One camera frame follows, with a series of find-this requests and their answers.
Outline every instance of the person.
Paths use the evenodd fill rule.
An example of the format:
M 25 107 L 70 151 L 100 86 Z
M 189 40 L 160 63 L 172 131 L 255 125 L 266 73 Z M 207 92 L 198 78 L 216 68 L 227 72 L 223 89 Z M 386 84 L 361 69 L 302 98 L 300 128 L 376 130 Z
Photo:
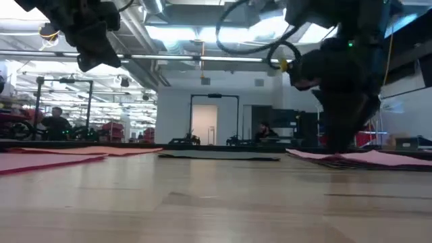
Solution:
M 66 130 L 71 128 L 69 121 L 63 118 L 61 114 L 63 110 L 60 107 L 54 107 L 51 111 L 52 116 L 42 120 L 42 125 L 47 127 L 49 132 L 48 139 L 53 141 L 66 140 Z
M 261 131 L 255 134 L 256 143 L 260 143 L 262 138 L 274 138 L 279 136 L 270 128 L 269 123 L 266 121 L 260 123 L 260 129 Z

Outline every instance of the table surface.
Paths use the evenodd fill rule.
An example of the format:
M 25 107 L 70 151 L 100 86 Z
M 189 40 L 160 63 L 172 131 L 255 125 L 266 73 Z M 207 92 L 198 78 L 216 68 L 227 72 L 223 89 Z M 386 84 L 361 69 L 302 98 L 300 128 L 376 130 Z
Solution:
M 108 158 L 0 177 L 4 243 L 430 242 L 432 174 Z

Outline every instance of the black metal stand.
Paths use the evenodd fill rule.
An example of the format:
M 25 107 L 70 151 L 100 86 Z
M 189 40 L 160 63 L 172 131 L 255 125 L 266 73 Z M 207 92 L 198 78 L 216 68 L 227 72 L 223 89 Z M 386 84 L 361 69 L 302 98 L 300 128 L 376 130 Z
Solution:
M 236 136 L 238 137 L 238 116 L 240 112 L 240 97 L 238 95 L 224 95 L 224 94 L 191 94 L 190 95 L 190 110 L 189 110 L 189 133 L 192 134 L 192 102 L 194 97 L 207 97 L 210 99 L 220 99 L 222 97 L 236 98 L 237 99 L 237 122 L 236 122 Z
M 90 88 L 88 90 L 88 104 L 87 104 L 87 120 L 86 120 L 86 128 L 87 131 L 90 126 L 90 108 L 92 106 L 92 97 L 93 97 L 93 81 L 88 82 L 90 84 Z
M 86 128 L 88 130 L 90 125 L 90 108 L 91 108 L 92 96 L 93 96 L 93 80 L 72 80 L 67 78 L 46 80 L 44 77 L 37 77 L 36 82 L 38 84 L 38 90 L 36 92 L 36 107 L 34 108 L 32 140 L 33 141 L 36 140 L 37 125 L 38 125 L 38 111 L 41 104 L 41 90 L 42 90 L 42 85 L 45 81 L 60 82 L 61 84 L 73 84 L 75 82 L 88 82 L 90 84 L 90 88 L 88 90 L 87 120 L 86 120 Z

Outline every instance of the metal frame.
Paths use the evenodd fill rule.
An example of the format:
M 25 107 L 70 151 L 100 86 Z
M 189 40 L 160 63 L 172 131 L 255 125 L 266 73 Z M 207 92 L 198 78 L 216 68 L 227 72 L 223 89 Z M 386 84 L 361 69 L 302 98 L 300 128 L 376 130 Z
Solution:
M 55 51 L 11 51 L 1 50 L 0 56 L 9 57 L 10 59 L 16 59 L 17 57 L 43 57 L 47 59 L 73 59 L 79 53 L 68 53 L 68 52 L 55 52 Z M 141 54 L 118 54 L 118 58 L 122 61 L 136 60 L 136 59 L 149 59 L 149 60 L 165 60 L 165 61 L 229 61 L 229 62 L 240 62 L 240 63 L 267 63 L 265 58 L 257 57 L 212 57 L 212 56 L 200 56 L 200 55 L 141 55 Z M 271 63 L 279 63 L 277 59 L 272 59 Z
M 190 108 L 189 108 L 189 134 L 192 133 L 192 106 L 194 97 L 207 97 L 209 99 L 220 99 L 223 97 L 237 99 L 237 122 L 236 122 L 236 136 L 238 137 L 238 116 L 240 114 L 240 97 L 238 95 L 225 95 L 225 94 L 191 94 L 190 95 Z
M 41 94 L 42 94 L 42 85 L 45 81 L 54 81 L 54 82 L 60 82 L 61 84 L 73 84 L 75 82 L 87 82 L 90 84 L 90 88 L 88 89 L 88 103 L 87 103 L 87 120 L 86 120 L 86 128 L 88 130 L 89 124 L 90 124 L 90 109 L 92 104 L 92 97 L 93 97 L 93 80 L 72 80 L 72 79 L 50 79 L 46 80 L 45 77 L 39 76 L 36 78 L 36 83 L 38 84 L 38 89 L 36 92 L 36 107 L 34 108 L 34 121 L 33 121 L 33 135 L 32 140 L 36 140 L 36 127 L 38 125 L 38 110 L 39 106 L 41 104 Z

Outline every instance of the black fabric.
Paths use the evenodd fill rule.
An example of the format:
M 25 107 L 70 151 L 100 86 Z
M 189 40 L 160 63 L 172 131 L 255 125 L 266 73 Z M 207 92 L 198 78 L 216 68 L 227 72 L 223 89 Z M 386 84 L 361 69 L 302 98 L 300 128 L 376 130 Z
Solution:
M 280 158 L 271 157 L 256 157 L 256 158 L 245 158 L 245 159 L 228 159 L 228 158 L 201 158 L 201 157 L 190 157 L 190 156 L 176 156 L 176 155 L 159 155 L 162 159 L 216 159 L 216 160 L 232 160 L 232 161 L 280 161 Z
M 279 161 L 279 157 L 260 153 L 217 152 L 217 151 L 163 151 L 159 158 L 170 159 L 216 159 L 234 161 Z

